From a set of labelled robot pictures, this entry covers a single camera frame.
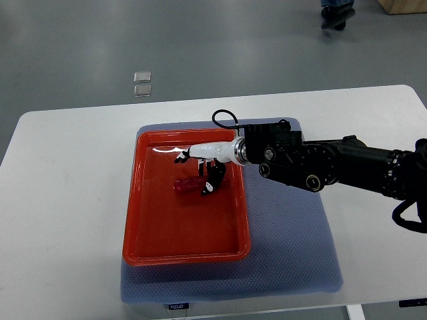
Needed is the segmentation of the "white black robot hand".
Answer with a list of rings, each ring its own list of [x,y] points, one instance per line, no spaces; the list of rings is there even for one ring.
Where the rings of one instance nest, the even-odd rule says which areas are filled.
[[[242,155],[243,145],[244,139],[192,145],[188,150],[182,151],[175,158],[174,163],[185,163],[190,157],[198,158],[198,175],[200,177],[207,175],[207,181],[201,191],[201,195],[206,196],[213,193],[224,180],[226,175],[226,165],[224,163],[246,164],[246,160]],[[210,159],[216,159],[220,163],[212,165]]]

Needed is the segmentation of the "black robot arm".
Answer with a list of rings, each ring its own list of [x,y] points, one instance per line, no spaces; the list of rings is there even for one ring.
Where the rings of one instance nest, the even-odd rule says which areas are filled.
[[[175,163],[198,160],[207,175],[202,195],[213,193],[226,174],[226,163],[258,165],[263,178],[313,193],[341,183],[399,200],[392,220],[417,233],[426,232],[426,140],[414,151],[366,146],[354,135],[336,140],[305,141],[285,119],[275,123],[231,127],[230,141],[201,143],[183,150]]]

